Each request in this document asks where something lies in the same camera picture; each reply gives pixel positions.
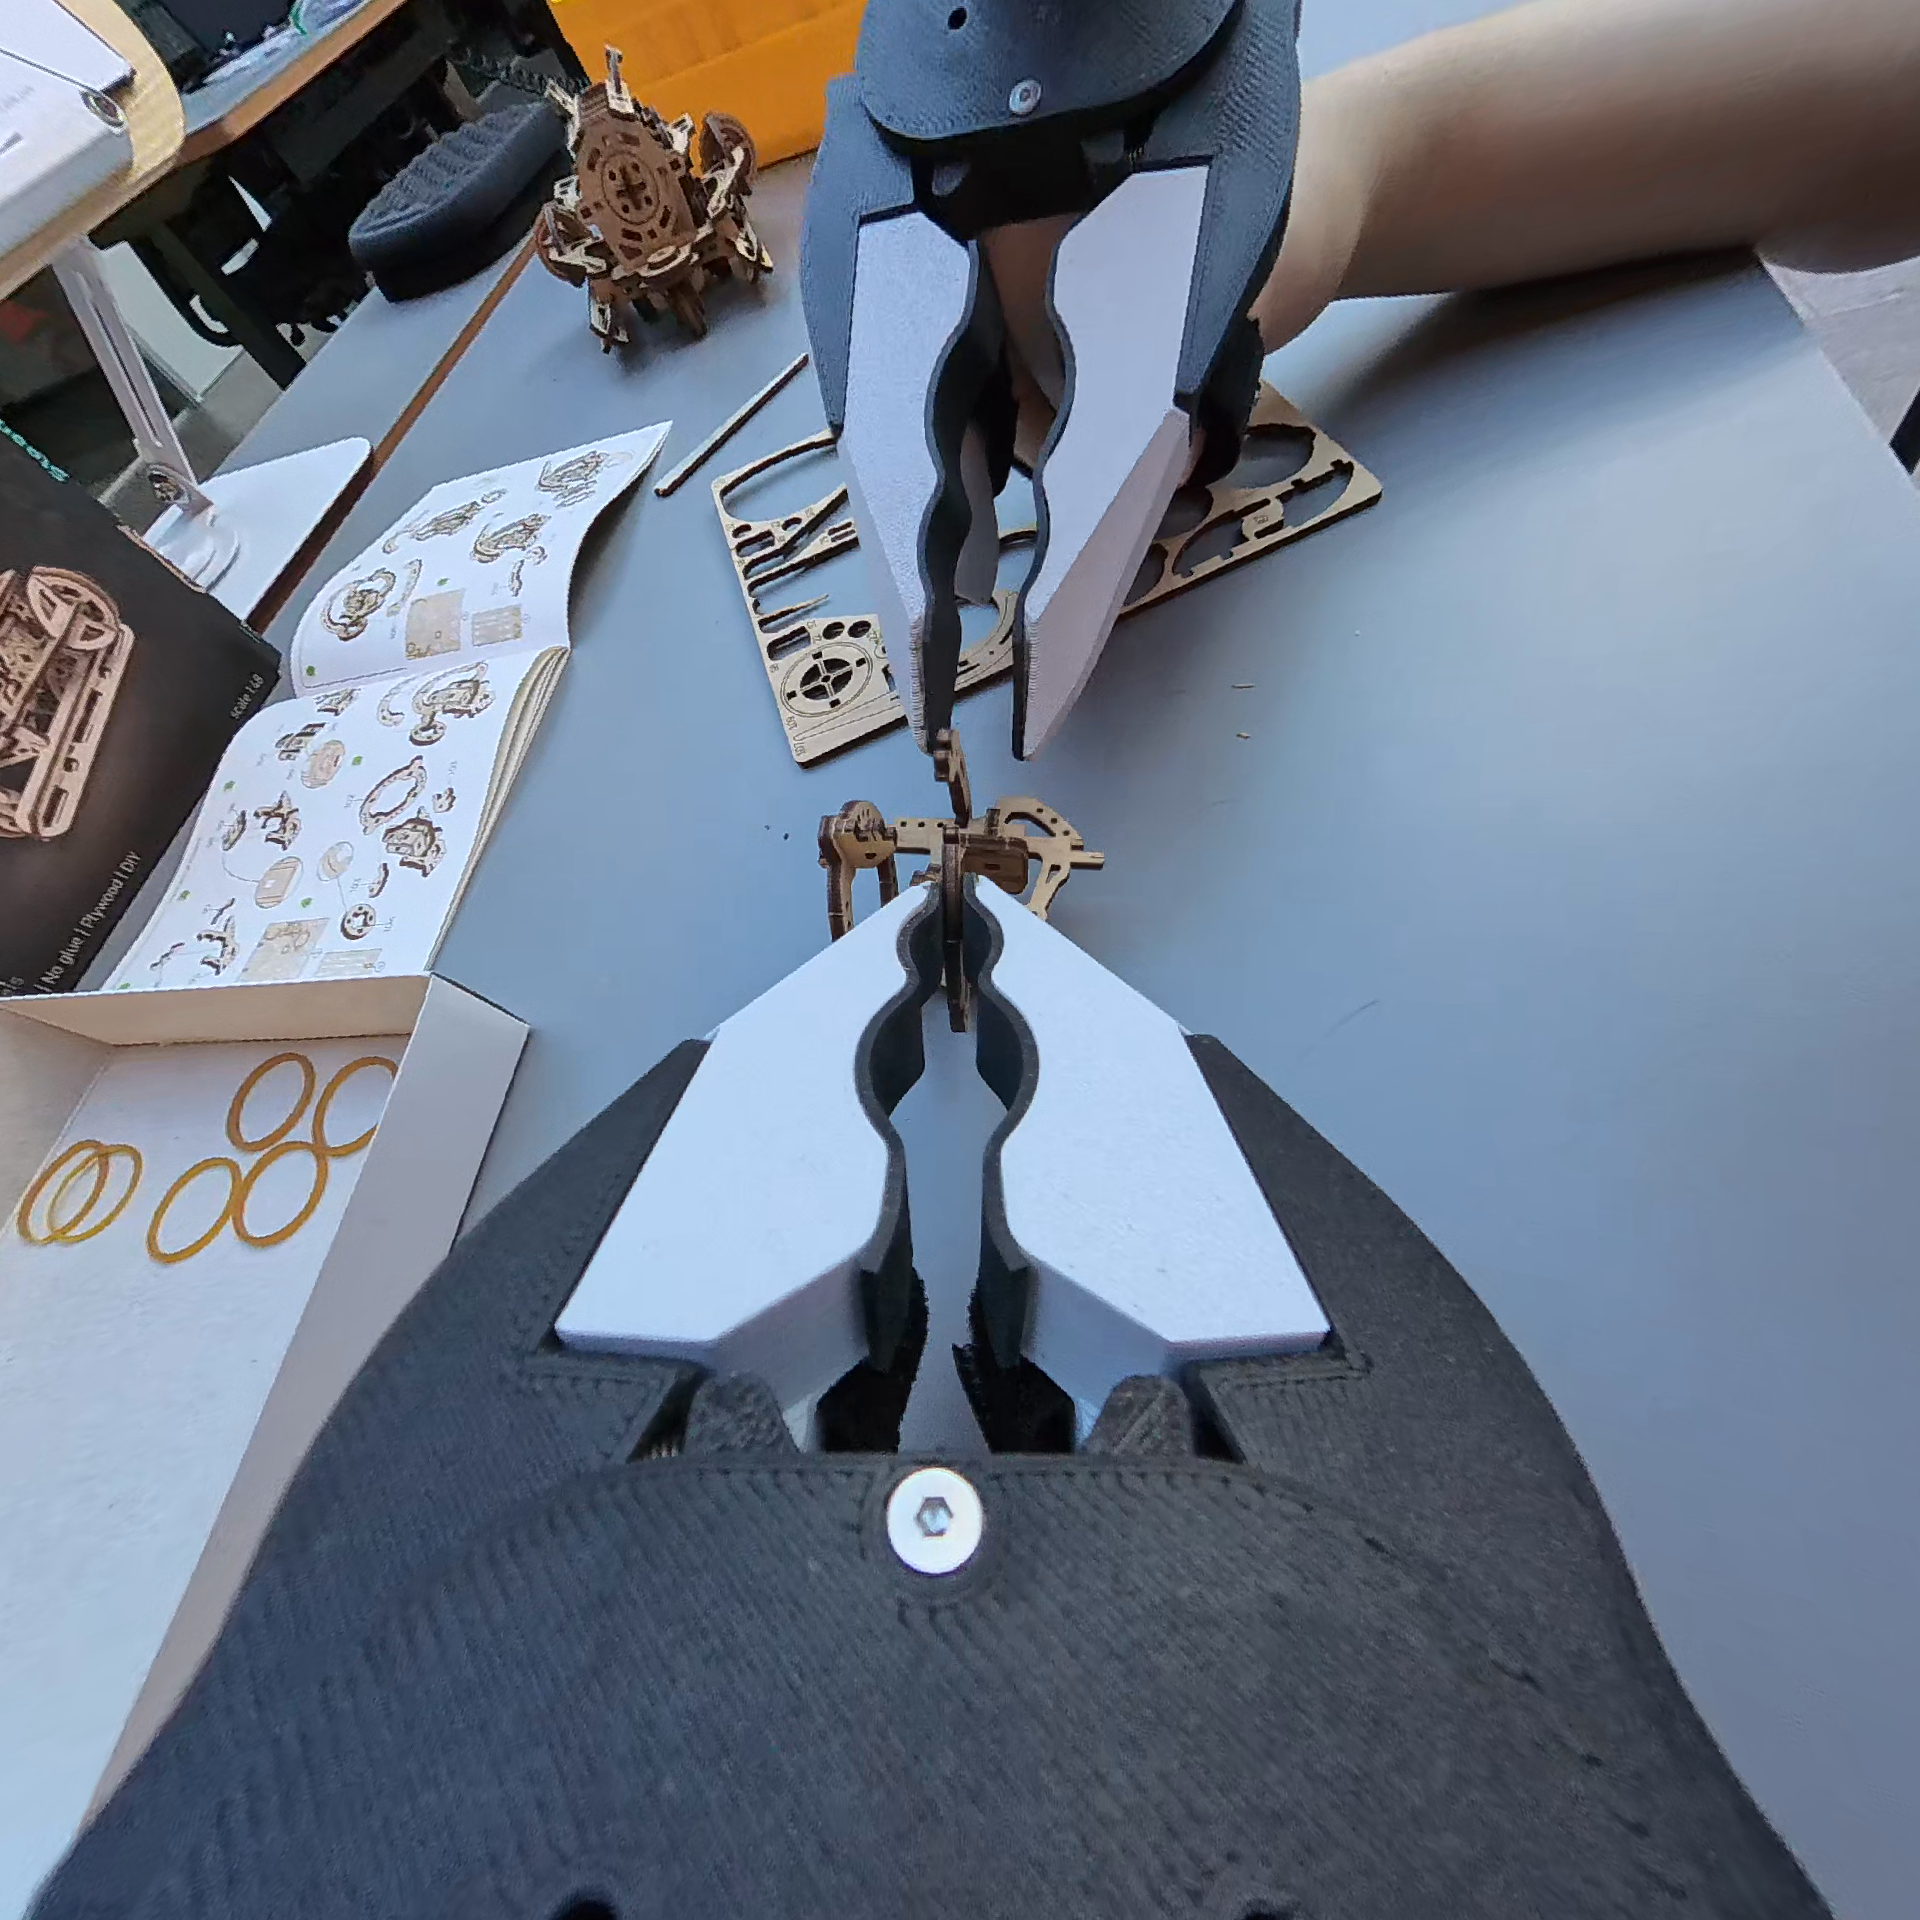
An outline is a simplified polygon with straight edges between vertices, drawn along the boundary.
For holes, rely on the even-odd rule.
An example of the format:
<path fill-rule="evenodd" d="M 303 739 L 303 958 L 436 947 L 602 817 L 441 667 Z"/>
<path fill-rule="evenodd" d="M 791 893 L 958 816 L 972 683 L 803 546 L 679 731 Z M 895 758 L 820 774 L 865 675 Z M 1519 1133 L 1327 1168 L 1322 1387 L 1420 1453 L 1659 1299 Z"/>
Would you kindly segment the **yellow box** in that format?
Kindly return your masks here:
<path fill-rule="evenodd" d="M 852 67 L 863 2 L 553 2 L 593 78 L 622 53 L 635 97 L 665 118 L 728 111 L 763 159 L 809 152 L 826 88 Z"/>

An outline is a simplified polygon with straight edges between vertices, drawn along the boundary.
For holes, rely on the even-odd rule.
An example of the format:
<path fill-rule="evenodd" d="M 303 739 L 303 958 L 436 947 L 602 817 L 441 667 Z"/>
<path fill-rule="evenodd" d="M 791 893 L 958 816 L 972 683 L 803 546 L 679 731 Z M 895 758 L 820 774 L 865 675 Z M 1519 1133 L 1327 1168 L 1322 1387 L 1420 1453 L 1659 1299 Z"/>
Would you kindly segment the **open instruction booklet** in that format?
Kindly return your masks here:
<path fill-rule="evenodd" d="M 569 577 L 668 423 L 432 487 L 305 610 L 107 992 L 431 969 L 569 658 Z"/>

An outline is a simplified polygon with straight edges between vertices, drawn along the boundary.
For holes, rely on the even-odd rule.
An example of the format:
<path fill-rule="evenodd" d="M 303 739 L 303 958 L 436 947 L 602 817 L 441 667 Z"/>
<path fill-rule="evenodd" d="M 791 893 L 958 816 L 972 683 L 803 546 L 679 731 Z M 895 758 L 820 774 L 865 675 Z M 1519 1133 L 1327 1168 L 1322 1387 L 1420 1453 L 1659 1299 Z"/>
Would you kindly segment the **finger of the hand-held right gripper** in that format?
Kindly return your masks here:
<path fill-rule="evenodd" d="M 1002 310 L 977 243 L 926 211 L 857 229 L 839 450 L 887 658 L 920 745 L 953 720 L 963 608 L 999 571 L 992 434 L 978 421 Z"/>
<path fill-rule="evenodd" d="M 1167 505 L 1191 418 L 1178 402 L 1210 171 L 1121 183 L 1063 238 L 1049 309 L 1067 392 L 1040 454 L 1043 536 L 1022 599 L 1015 753 L 1036 755 L 1087 687 Z"/>

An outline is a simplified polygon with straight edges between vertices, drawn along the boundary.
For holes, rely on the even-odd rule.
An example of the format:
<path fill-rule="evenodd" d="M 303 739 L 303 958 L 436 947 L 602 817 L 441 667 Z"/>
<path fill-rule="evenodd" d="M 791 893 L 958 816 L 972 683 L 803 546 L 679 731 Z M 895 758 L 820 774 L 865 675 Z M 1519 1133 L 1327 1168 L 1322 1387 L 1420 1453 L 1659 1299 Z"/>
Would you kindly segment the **white cardboard box tray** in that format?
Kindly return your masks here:
<path fill-rule="evenodd" d="M 443 1259 L 526 1023 L 443 978 L 8 999 L 3 1903 L 28 1905 L 204 1661 L 303 1453 Z M 399 1077 L 345 1198 L 183 1263 L 34 1248 L 28 1179 L 131 1054 L 377 1042 Z"/>

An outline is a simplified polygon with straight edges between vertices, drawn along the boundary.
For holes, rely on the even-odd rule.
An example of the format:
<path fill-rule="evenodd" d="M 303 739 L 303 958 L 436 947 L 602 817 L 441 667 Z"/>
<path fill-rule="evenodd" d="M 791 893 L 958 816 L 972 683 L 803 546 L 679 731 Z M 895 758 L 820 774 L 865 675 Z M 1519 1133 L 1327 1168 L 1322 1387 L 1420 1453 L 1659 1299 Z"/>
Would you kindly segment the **wooden model subassembly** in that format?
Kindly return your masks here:
<path fill-rule="evenodd" d="M 982 878 L 999 885 L 1039 917 L 1079 871 L 1095 871 L 1105 855 L 1088 850 L 1079 830 L 1043 799 L 1006 798 L 978 819 L 958 817 L 895 817 L 887 819 L 870 799 L 852 799 L 824 816 L 818 833 L 820 863 L 827 875 L 827 927 L 841 938 L 856 923 L 856 875 L 876 871 L 881 901 L 899 897 L 897 862 L 903 855 L 926 855 L 921 880 L 938 880 L 945 903 L 945 994 L 952 1027 L 968 1030 L 972 986 L 964 960 L 964 881 Z"/>

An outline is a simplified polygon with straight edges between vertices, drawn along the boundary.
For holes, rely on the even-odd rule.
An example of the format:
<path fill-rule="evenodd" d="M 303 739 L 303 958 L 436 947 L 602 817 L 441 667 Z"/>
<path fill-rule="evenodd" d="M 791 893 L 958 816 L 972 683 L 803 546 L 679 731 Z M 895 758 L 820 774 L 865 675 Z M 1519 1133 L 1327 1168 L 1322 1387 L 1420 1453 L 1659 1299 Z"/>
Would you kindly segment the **black product box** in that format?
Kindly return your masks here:
<path fill-rule="evenodd" d="M 68 992 L 281 675 L 86 487 L 3 442 L 3 994 Z"/>

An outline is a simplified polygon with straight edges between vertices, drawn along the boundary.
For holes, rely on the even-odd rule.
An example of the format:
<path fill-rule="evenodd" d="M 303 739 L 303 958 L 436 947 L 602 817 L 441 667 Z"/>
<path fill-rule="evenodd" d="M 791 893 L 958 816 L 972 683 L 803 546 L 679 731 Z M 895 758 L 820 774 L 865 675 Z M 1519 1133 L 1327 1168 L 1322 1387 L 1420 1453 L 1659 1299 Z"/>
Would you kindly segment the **group of yellow rubber bands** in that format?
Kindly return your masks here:
<path fill-rule="evenodd" d="M 399 1061 L 377 1042 L 131 1054 L 86 1095 L 15 1206 L 18 1238 L 183 1263 L 265 1253 L 345 1198 Z"/>

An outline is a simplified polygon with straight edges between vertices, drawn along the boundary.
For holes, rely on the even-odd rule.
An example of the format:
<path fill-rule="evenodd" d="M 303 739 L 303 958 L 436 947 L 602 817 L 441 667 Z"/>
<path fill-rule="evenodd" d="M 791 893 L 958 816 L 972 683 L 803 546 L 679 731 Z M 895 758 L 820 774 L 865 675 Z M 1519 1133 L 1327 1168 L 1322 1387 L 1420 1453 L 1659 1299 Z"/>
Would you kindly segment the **assembled wooden model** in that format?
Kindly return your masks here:
<path fill-rule="evenodd" d="M 708 281 L 758 281 L 775 266 L 760 239 L 750 194 L 760 171 L 753 135 L 732 114 L 665 120 L 633 97 L 619 50 L 608 78 L 564 106 L 574 174 L 558 179 L 536 221 L 536 250 L 588 290 L 604 350 L 632 337 L 630 319 L 675 318 L 702 337 Z"/>

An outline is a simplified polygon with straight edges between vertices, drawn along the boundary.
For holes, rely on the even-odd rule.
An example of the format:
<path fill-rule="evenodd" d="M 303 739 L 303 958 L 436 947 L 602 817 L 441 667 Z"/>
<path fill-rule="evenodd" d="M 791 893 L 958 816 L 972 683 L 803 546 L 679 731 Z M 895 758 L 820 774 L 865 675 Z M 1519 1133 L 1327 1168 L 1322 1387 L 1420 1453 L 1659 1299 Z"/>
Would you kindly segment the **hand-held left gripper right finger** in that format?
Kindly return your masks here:
<path fill-rule="evenodd" d="M 972 1342 L 994 1450 L 1071 1450 L 1129 1375 L 1312 1352 L 1329 1317 L 1186 1033 L 994 889 L 968 896 L 987 1141 Z"/>

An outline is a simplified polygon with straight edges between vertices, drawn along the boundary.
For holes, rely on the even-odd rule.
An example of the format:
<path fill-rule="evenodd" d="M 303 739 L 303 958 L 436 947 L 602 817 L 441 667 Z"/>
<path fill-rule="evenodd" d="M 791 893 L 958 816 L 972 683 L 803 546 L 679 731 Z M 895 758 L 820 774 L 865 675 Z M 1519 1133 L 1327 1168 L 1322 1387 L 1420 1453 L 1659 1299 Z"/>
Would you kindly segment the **laser-cut plywood parts sheet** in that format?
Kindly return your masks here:
<path fill-rule="evenodd" d="M 839 608 L 808 575 L 852 558 L 849 487 L 782 511 L 740 511 L 736 494 L 793 465 L 835 473 L 832 434 L 818 430 L 711 481 L 734 575 L 795 762 L 809 765 L 906 720 L 876 613 Z M 1259 387 L 1240 465 L 1169 505 L 1121 606 L 1129 616 L 1215 575 L 1297 544 L 1379 503 L 1383 487 L 1345 446 L 1272 386 Z"/>

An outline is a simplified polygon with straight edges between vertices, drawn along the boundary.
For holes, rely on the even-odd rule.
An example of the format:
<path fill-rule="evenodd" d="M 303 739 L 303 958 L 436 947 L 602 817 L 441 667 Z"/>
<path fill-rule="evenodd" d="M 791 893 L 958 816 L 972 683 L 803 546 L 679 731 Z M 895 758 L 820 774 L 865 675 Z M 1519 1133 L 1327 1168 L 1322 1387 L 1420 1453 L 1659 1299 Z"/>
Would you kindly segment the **person's right forearm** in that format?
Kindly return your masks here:
<path fill-rule="evenodd" d="M 1312 79 L 1256 318 L 1715 248 L 1916 254 L 1916 2 L 1528 5 Z"/>

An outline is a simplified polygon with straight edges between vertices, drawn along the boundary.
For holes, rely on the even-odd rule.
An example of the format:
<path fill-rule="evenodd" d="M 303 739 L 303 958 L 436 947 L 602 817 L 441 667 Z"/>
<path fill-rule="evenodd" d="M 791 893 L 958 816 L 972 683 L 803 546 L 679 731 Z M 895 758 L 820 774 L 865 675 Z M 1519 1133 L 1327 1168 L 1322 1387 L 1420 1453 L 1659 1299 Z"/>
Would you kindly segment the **black chair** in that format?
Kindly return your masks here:
<path fill-rule="evenodd" d="M 230 61 L 190 88 L 175 168 L 91 238 L 131 243 L 195 333 L 289 387 L 303 335 L 334 330 L 363 295 L 352 218 L 457 126 L 459 82 L 482 88 L 511 71 L 586 82 L 548 5 L 350 5 L 265 45 L 254 67 Z"/>

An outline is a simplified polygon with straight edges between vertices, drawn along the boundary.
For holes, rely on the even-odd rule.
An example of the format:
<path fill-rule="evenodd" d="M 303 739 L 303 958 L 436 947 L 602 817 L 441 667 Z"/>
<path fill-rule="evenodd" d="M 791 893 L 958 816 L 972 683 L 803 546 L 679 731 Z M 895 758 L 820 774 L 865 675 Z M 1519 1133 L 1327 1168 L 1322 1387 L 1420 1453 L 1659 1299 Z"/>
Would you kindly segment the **thin wooden stick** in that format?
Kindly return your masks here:
<path fill-rule="evenodd" d="M 791 362 L 787 362 L 779 373 L 769 377 L 754 395 L 744 400 L 720 424 L 715 424 L 704 439 L 700 439 L 675 465 L 670 465 L 657 480 L 657 495 L 672 495 L 676 494 L 694 473 L 704 469 L 708 459 L 728 446 L 734 434 L 748 424 L 750 421 L 761 413 L 761 409 L 775 400 L 806 367 L 809 365 L 809 354 L 801 351 Z"/>

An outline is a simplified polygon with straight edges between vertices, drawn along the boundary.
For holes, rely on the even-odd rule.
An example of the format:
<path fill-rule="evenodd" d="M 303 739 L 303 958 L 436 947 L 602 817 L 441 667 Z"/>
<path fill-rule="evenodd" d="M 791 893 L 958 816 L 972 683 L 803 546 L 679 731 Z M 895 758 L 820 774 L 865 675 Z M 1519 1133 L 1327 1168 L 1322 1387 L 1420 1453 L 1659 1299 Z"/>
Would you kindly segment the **person's right hand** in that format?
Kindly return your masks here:
<path fill-rule="evenodd" d="M 994 226 L 982 233 L 1004 319 L 1004 359 L 1011 370 L 1018 424 L 1015 463 L 1032 473 L 1049 440 L 1060 405 L 1073 395 L 1073 354 L 1052 310 L 1055 258 L 1078 211 Z"/>

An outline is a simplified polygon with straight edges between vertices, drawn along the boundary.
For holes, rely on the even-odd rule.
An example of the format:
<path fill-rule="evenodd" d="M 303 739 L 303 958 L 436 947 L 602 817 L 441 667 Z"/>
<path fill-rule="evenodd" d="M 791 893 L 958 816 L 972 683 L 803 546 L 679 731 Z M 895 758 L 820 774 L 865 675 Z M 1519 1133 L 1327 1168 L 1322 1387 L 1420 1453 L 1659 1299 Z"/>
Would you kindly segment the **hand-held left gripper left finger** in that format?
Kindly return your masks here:
<path fill-rule="evenodd" d="M 940 893 L 915 885 L 711 1033 L 562 1345 L 758 1375 L 806 1446 L 897 1445 L 926 1302 L 892 1115 L 942 960 Z"/>

